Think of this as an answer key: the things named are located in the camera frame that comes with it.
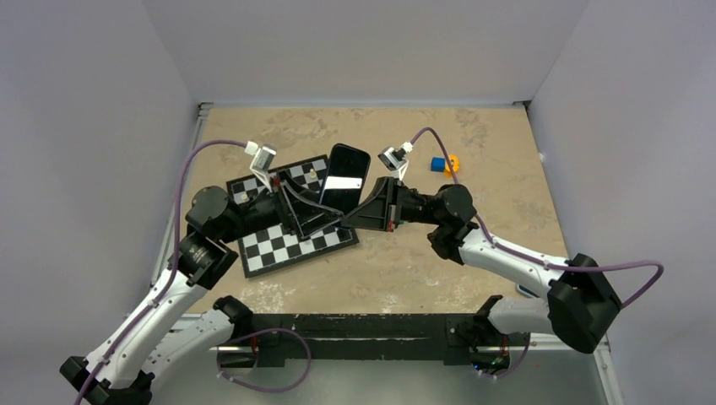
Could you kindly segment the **blue smartphone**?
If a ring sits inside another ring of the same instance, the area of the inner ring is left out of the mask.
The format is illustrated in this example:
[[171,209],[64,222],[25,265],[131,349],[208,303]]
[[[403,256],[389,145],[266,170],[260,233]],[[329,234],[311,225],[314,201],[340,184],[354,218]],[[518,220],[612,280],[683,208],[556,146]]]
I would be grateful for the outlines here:
[[328,156],[319,203],[342,213],[355,209],[361,200],[371,160],[366,151],[336,143]]

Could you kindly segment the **black phone case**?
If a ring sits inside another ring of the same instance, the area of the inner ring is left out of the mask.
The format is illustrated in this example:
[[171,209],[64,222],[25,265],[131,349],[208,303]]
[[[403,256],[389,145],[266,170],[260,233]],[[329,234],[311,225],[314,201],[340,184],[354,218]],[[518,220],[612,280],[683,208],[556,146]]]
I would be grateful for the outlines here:
[[307,240],[318,231],[339,223],[344,213],[319,202],[320,194],[312,190],[288,194],[291,212],[297,224],[297,236]]

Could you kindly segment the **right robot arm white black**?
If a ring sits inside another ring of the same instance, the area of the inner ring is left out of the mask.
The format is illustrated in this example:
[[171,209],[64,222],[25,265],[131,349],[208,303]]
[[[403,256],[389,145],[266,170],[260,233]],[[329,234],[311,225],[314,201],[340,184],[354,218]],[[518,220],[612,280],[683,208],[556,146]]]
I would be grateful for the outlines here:
[[623,307],[595,261],[583,254],[569,259],[513,244],[487,232],[475,216],[473,198],[463,185],[448,184],[428,195],[381,177],[342,224],[384,232],[405,223],[430,224],[435,229],[427,239],[441,259],[487,270],[534,293],[531,300],[495,298],[486,303],[474,321],[480,341],[536,332],[554,335],[583,354],[595,351]]

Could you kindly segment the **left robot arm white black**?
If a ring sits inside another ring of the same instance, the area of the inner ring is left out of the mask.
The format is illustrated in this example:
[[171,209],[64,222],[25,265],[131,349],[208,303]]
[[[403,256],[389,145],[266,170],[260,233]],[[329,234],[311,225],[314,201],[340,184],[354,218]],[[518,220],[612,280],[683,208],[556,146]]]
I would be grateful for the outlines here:
[[232,296],[216,300],[177,336],[167,335],[237,260],[229,243],[273,225],[306,240],[342,218],[339,210],[319,204],[315,192],[279,176],[246,202],[219,186],[201,189],[186,214],[186,234],[175,241],[167,268],[146,297],[98,348],[61,365],[61,375],[78,392],[75,403],[148,404],[153,387],[189,355],[222,343],[253,347],[262,333],[252,311]]

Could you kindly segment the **light blue cased phone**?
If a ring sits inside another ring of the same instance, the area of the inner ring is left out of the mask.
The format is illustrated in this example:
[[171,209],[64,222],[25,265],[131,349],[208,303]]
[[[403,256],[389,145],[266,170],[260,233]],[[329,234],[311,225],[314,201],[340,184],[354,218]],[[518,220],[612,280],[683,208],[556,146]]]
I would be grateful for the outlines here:
[[532,291],[526,289],[524,286],[522,286],[522,285],[519,284],[519,283],[516,283],[516,284],[515,284],[515,289],[516,289],[516,291],[517,291],[519,294],[521,294],[521,295],[523,295],[523,296],[525,296],[525,297],[528,297],[528,298],[530,298],[530,299],[538,299],[538,298],[539,298],[539,296],[538,296],[537,294],[535,294],[534,292],[532,292]]

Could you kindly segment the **black white chessboard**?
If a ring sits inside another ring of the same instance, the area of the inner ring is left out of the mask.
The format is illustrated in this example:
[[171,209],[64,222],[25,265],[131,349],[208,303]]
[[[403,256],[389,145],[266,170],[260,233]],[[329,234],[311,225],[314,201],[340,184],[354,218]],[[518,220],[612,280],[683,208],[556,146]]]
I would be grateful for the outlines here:
[[[328,156],[323,154],[274,168],[273,171],[287,170],[300,185],[318,192],[326,177],[327,165]],[[311,168],[317,170],[316,179],[309,176]],[[290,267],[358,243],[357,233],[352,229],[329,227],[301,241],[281,225],[261,229],[237,241],[246,278]]]

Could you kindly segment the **blue cube block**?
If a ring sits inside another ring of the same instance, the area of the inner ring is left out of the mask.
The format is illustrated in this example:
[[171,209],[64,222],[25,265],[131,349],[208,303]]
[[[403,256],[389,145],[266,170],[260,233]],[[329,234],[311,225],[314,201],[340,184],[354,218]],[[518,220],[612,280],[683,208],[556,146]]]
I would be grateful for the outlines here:
[[432,172],[443,172],[446,167],[446,160],[441,157],[433,157],[431,159],[430,170]]

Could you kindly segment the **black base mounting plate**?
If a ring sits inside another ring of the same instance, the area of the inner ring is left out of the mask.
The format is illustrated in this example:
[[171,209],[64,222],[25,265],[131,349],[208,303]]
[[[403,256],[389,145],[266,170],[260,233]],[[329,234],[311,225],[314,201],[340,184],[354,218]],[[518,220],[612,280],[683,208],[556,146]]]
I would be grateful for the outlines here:
[[258,357],[260,367],[288,359],[491,362],[521,349],[524,333],[504,335],[476,314],[256,314],[227,346]]

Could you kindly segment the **aluminium frame rail left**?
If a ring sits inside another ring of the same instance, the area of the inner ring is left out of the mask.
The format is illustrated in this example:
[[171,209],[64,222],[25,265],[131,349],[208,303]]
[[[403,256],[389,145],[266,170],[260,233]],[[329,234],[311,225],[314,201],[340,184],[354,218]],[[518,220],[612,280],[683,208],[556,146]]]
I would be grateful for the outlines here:
[[181,204],[184,196],[184,186],[187,179],[187,173],[191,168],[193,159],[196,157],[196,154],[200,149],[203,132],[208,123],[209,113],[213,108],[214,102],[202,102],[198,105],[197,117],[189,144],[190,149],[187,156],[180,163],[179,170],[175,177],[175,184],[170,198],[171,214],[168,219],[162,247],[160,248],[160,253],[155,264],[155,271],[151,278],[149,292],[139,306],[141,309],[144,307],[152,307],[153,299],[159,296],[161,291],[161,289],[155,290],[155,284],[159,281],[160,276],[166,269],[171,270],[169,260],[175,250],[175,244],[179,240],[178,234],[181,226]]

